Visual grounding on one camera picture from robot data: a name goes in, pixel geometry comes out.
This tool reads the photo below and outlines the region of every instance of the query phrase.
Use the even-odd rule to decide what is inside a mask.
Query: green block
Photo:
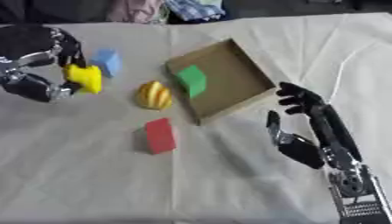
[[[179,72],[177,78],[189,94],[190,98],[201,94],[206,90],[207,77],[197,66],[189,66]]]

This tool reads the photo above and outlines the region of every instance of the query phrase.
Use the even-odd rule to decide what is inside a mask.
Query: yellow toy
[[[172,105],[170,90],[156,80],[143,84],[137,91],[136,100],[147,109],[161,110]]]
[[[96,95],[102,90],[102,73],[98,66],[82,68],[70,64],[64,68],[64,75],[68,81],[81,84],[84,92]]]

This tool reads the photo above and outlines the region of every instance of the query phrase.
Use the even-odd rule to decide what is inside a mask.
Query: robotic hand
[[[38,102],[51,102],[73,95],[81,85],[66,80],[54,85],[24,67],[69,63],[86,67],[81,43],[66,31],[41,25],[10,25],[0,28],[0,85],[8,93]]]
[[[318,145],[296,134],[280,129],[275,111],[268,115],[267,128],[285,156],[320,169],[328,164],[329,189],[339,212],[341,224],[392,223],[392,212],[379,180],[362,163],[362,157],[348,130],[331,105],[313,92],[282,82],[277,95],[285,97],[280,105],[289,106],[287,114],[305,114]]]

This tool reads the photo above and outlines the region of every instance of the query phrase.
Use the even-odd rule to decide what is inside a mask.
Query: cardboard box
[[[258,101],[275,87],[232,39],[189,52],[166,63],[173,78],[193,65],[206,75],[206,90],[192,99],[186,98],[197,124]]]

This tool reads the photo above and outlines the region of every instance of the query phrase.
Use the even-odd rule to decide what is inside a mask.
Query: table
[[[270,143],[266,114],[283,111],[275,96],[202,127],[177,100],[163,112],[132,102],[142,83],[171,85],[162,72],[170,57],[228,38],[275,83],[292,81],[331,100],[392,199],[389,14],[59,27],[87,56],[116,49],[123,70],[101,94],[57,104],[0,93],[0,221],[336,223],[323,172]],[[56,67],[37,70],[60,78]],[[160,117],[171,118],[178,148],[152,156],[140,136]],[[302,116],[285,115],[283,127],[312,137]]]

